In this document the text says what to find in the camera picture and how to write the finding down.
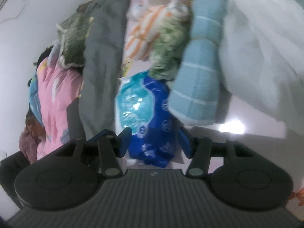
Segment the ribbed gray plastic surface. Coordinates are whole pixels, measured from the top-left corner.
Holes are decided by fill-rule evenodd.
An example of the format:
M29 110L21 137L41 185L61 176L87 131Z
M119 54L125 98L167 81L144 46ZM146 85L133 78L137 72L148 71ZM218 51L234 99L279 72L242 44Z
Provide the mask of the ribbed gray plastic surface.
M300 222L284 208L234 209L210 193L202 180L181 170L128 170L104 182L86 203L64 211L24 208L12 228L293 228Z

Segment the dark hair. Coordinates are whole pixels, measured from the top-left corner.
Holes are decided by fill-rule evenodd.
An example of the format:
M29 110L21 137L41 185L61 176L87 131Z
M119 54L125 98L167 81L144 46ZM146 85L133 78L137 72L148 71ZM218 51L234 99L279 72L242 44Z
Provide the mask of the dark hair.
M28 108L28 113L25 116L25 126L26 127L27 127L27 124L28 124L29 120L37 120L30 107Z
M50 47L47 47L40 55L38 61L37 61L37 66L36 66L36 71L40 65L40 63L46 58L48 57L50 54L51 54L51 51L53 49L53 45L50 46Z
M29 81L27 82L27 87L31 84L32 79L30 78Z

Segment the blue diaper package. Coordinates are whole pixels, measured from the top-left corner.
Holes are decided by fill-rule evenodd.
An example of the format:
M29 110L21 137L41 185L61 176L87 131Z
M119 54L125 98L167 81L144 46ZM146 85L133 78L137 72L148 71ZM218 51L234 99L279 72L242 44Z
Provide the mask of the blue diaper package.
M174 157L175 118L168 111L168 87L148 71L121 78L116 96L116 133L132 129L131 158L165 168Z

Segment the pink blanket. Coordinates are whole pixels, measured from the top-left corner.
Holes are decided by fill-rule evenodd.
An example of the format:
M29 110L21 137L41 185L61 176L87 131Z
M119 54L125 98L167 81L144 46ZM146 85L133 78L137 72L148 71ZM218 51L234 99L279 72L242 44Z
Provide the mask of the pink blanket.
M62 69L47 64L44 59L37 69L38 97L46 141L37 148L37 159L56 150L70 140L67 125L67 107L78 97L82 76L76 70Z

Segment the light blue towel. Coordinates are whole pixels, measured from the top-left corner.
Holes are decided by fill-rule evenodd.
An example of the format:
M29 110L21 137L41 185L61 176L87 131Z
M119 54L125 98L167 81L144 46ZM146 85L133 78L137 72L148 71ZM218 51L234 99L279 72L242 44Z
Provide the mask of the light blue towel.
M227 0L195 0L194 19L168 107L186 125L211 125L219 98L221 40Z

